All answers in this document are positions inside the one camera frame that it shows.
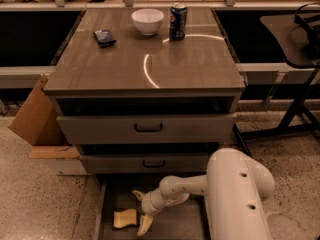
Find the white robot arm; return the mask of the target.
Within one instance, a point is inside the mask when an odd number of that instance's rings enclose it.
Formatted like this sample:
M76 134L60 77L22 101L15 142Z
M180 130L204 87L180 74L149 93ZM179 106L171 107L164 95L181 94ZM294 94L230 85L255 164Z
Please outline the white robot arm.
M133 192L143 211L137 234L146 234L164 208L199 195L206 200L211 240L272 240L262 201L274 188L274 178L264 165L236 149L219 149L204 175L167 176L153 191Z

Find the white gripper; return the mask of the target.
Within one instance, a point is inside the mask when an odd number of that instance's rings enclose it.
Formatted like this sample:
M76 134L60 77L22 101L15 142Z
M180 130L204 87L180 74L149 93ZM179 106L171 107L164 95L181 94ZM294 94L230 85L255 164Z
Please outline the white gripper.
M140 217L137 235L145 235L153 223L153 216L160 213L166 206L167 198L159 189L149 191L144 194L141 191L133 190L132 193L141 201L142 210L146 215Z

